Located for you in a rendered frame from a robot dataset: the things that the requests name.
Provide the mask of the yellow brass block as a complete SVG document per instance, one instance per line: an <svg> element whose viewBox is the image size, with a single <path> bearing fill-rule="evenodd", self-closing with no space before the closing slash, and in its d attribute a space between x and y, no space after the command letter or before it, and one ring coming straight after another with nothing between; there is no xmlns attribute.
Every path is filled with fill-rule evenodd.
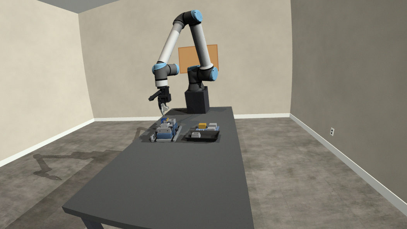
<svg viewBox="0 0 407 229"><path fill-rule="evenodd" d="M199 123L198 128L199 129L206 129L206 123Z"/></svg>

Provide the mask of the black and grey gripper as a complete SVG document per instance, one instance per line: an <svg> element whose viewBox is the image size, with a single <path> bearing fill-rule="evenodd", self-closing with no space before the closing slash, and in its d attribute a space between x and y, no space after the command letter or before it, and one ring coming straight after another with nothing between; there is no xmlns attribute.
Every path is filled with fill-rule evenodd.
<svg viewBox="0 0 407 229"><path fill-rule="evenodd" d="M160 89L161 93L158 95L158 105L159 109L164 116L164 111L169 109L169 106L166 106L166 103L171 101L171 94L169 93L169 86L157 87Z"/></svg>

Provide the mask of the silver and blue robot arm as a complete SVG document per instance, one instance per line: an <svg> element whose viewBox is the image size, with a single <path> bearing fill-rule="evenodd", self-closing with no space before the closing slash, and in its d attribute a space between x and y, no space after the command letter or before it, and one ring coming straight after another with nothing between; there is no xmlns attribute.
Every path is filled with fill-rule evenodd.
<svg viewBox="0 0 407 229"><path fill-rule="evenodd" d="M202 81L215 81L218 76L218 69L210 61L208 48L206 45L202 25L202 14L199 10L192 10L181 13L174 21L173 28L167 38L157 63L152 67L155 75L156 87L168 85L167 76L177 75L179 66L168 64L179 34L184 27L189 24L200 65L187 68L190 92L204 90Z"/></svg>

